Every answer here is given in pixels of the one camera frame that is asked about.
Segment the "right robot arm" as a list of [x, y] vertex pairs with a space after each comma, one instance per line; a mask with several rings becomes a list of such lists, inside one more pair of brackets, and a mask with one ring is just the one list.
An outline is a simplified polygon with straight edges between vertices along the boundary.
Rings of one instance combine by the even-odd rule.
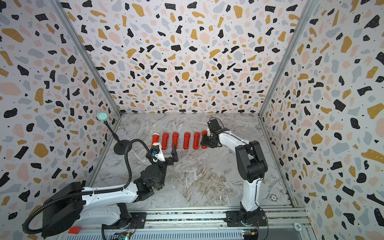
[[207, 148], [226, 146], [235, 153], [237, 169], [244, 180], [239, 220], [250, 226], [262, 216], [259, 198], [261, 183], [268, 171], [266, 158], [258, 141], [244, 140], [220, 123], [215, 117], [209, 119], [208, 133], [203, 135], [201, 145]]

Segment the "red flashlight white rim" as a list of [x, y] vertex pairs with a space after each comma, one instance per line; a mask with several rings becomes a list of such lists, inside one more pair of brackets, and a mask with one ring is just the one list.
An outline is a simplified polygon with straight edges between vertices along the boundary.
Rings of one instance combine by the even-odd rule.
[[152, 135], [152, 146], [151, 148], [161, 148], [161, 143], [159, 142], [160, 135], [159, 134], [153, 134]]

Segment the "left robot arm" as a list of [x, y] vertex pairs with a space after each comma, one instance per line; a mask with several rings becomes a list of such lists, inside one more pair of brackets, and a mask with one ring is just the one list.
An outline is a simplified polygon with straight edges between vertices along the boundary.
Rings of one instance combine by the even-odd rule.
[[159, 143], [151, 146], [147, 156], [156, 157], [157, 161], [146, 167], [126, 188], [82, 188], [75, 182], [51, 197], [43, 212], [42, 237], [55, 236], [72, 227], [100, 225], [106, 229], [123, 229], [139, 223], [129, 212], [128, 205], [144, 201], [153, 196], [155, 190], [161, 190], [167, 167], [179, 160], [176, 146], [166, 158]]

